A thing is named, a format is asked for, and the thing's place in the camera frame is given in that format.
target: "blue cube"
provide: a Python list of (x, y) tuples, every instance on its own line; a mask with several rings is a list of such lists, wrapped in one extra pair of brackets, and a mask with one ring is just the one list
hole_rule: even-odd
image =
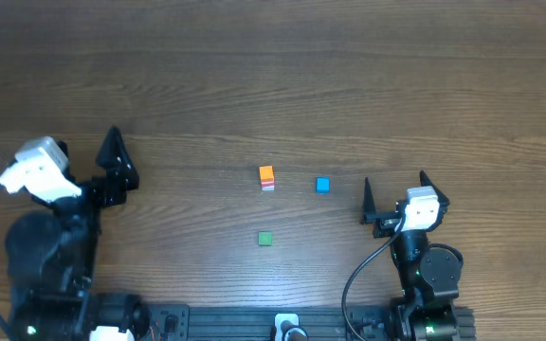
[(321, 194), (330, 193), (330, 179), (318, 178), (315, 181), (315, 192)]

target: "wooden surface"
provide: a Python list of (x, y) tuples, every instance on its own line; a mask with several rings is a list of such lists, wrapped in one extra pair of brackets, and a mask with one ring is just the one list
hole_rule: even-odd
[[(85, 179), (111, 124), (141, 186), (103, 213), (97, 291), (338, 306), (382, 243), (358, 223), (364, 177), (391, 209), (424, 169), (479, 339), (546, 340), (546, 1), (0, 0), (0, 172), (52, 135)], [(0, 195), (4, 312), (3, 240), (35, 208)], [(349, 299), (400, 294), (385, 253)]]

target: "wood grain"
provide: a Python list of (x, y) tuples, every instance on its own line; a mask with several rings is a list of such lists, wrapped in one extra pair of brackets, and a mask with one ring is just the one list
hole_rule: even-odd
[[(358, 223), (364, 177), (391, 209), (424, 169), (479, 339), (546, 340), (545, 1), (0, 0), (0, 172), (52, 135), (86, 179), (112, 124), (141, 186), (102, 215), (96, 291), (337, 306), (381, 244)], [(5, 313), (3, 240), (36, 208), (0, 196)], [(385, 254), (349, 300), (398, 295)]]

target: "green cube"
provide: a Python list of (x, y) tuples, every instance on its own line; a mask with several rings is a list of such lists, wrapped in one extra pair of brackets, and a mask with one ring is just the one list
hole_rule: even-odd
[(259, 246), (271, 246), (271, 245), (273, 245), (273, 234), (271, 232), (259, 232), (258, 233), (258, 245)]

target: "block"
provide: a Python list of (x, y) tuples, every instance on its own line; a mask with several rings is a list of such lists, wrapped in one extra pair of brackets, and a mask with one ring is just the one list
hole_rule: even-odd
[(271, 246), (271, 245), (273, 245), (273, 234), (271, 232), (259, 232), (258, 233), (258, 245), (259, 246)]
[(272, 182), (275, 181), (273, 176), (273, 166), (262, 166), (261, 167), (261, 183), (263, 182)]
[(315, 192), (321, 194), (330, 193), (330, 179), (317, 178), (315, 181)]

